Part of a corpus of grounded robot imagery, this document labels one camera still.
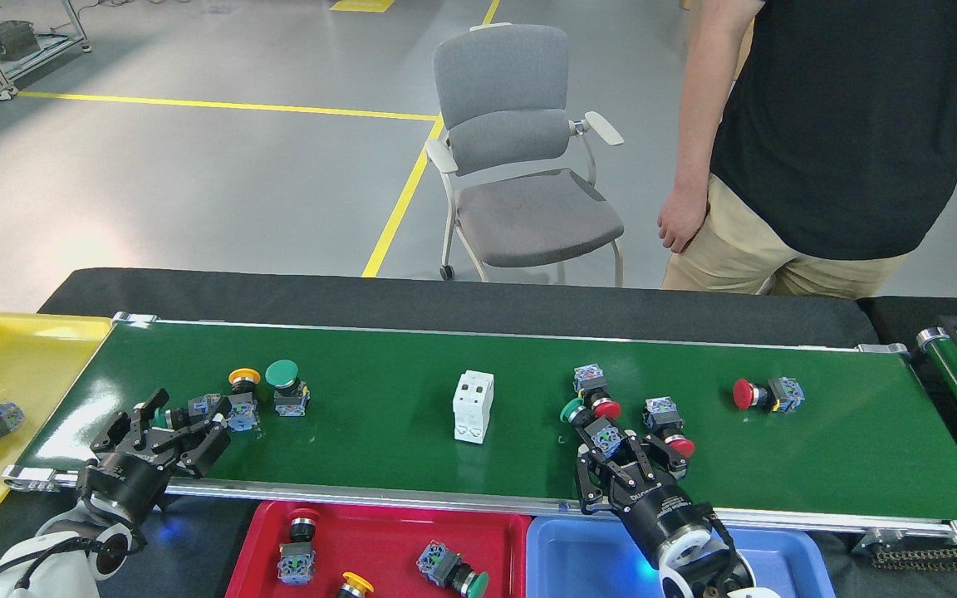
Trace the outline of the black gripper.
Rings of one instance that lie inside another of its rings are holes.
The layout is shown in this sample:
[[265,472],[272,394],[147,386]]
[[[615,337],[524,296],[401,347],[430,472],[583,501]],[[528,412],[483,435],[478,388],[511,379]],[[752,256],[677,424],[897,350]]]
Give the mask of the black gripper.
[[123,515],[141,525],[164,498],[171,474],[200,479],[229,444],[229,404],[211,404],[204,416],[186,409],[167,411],[167,427],[155,427],[157,409],[167,404],[167,390],[157,389],[132,411],[118,411],[91,442],[94,458],[77,477],[82,498],[96,496],[117,503]]
[[584,515],[617,515],[650,566],[684,566],[698,560],[713,538],[701,515],[679,483],[689,460],[679,450],[650,433],[624,431],[620,447],[620,488],[609,501],[608,459],[596,448],[581,444],[575,458],[578,501]]

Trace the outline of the person's right hand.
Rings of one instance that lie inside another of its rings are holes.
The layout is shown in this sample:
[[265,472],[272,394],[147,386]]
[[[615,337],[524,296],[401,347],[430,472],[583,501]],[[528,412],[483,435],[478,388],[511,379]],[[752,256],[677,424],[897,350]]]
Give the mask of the person's right hand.
[[680,254],[703,226],[708,211],[706,179],[675,183],[657,218],[662,246]]

